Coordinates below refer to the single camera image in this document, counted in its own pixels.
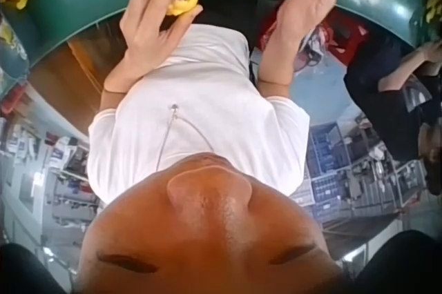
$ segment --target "person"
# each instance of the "person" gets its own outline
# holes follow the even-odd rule
[[[402,57],[401,43],[386,32],[373,30],[347,67],[345,86],[385,142],[393,159],[423,159],[427,187],[441,192],[441,76],[442,43],[429,42]],[[409,109],[403,92],[416,77],[430,100]]]
[[[128,48],[89,128],[94,192],[110,204],[185,157],[213,153],[292,194],[302,183],[309,131],[308,114],[289,98],[293,63],[303,36],[336,0],[285,0],[257,88],[249,80],[256,0],[211,0],[160,31],[170,2],[129,0],[123,14]]]
[[[289,98],[293,63],[336,0],[284,1],[257,88],[250,3],[196,6],[160,31],[171,1],[129,0],[120,23],[128,48],[89,129],[88,177],[106,207],[84,238],[78,290],[335,286],[319,226],[288,195],[303,179],[309,130]]]

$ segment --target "nose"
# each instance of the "nose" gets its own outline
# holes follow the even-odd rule
[[[252,187],[242,174],[223,166],[188,170],[172,178],[167,194],[187,224],[227,225],[247,212]]]

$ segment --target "blue crate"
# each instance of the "blue crate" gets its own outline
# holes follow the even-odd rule
[[[313,206],[313,216],[320,223],[340,217],[340,200],[331,199],[326,202],[316,203]]]
[[[311,136],[309,135],[309,140],[307,142],[307,154],[306,154],[306,163],[309,169],[310,177],[315,178],[320,176],[320,169],[318,158],[316,156],[316,151],[314,148],[313,141],[311,140]]]
[[[328,175],[315,179],[311,183],[316,202],[325,202],[340,197],[340,187],[337,175]]]
[[[307,161],[311,177],[330,173],[350,165],[347,149],[337,123],[312,126],[307,148]]]

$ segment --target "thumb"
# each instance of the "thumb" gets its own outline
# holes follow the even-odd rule
[[[184,33],[189,29],[192,21],[199,15],[202,11],[202,6],[197,5],[192,10],[181,14],[175,23],[167,31],[167,44],[176,47],[183,37]]]

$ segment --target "fabric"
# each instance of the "fabric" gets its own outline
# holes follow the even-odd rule
[[[211,25],[236,30],[243,34],[250,52],[259,35],[258,0],[198,0],[204,10],[193,20],[194,24]],[[166,16],[161,29],[168,29],[177,17]]]
[[[398,68],[401,57],[398,41],[371,35],[356,51],[344,82],[393,158],[410,161],[419,158],[421,111],[415,108],[408,112],[402,90],[379,92],[377,88],[380,79]]]
[[[172,107],[177,119],[173,120]],[[174,53],[89,128],[88,176],[104,203],[157,170],[201,152],[290,195],[302,183],[309,116],[249,81],[245,37],[192,25]]]
[[[431,293],[441,287],[442,244],[418,231],[399,233],[374,254],[351,293]]]
[[[26,248],[0,245],[0,293],[66,293],[49,271]]]
[[[418,231],[402,232],[376,252],[358,277],[349,284],[349,289],[346,286],[336,293],[391,294],[437,291],[441,282],[441,260],[440,242]],[[0,246],[0,293],[65,292],[35,255],[17,244],[5,244]]]

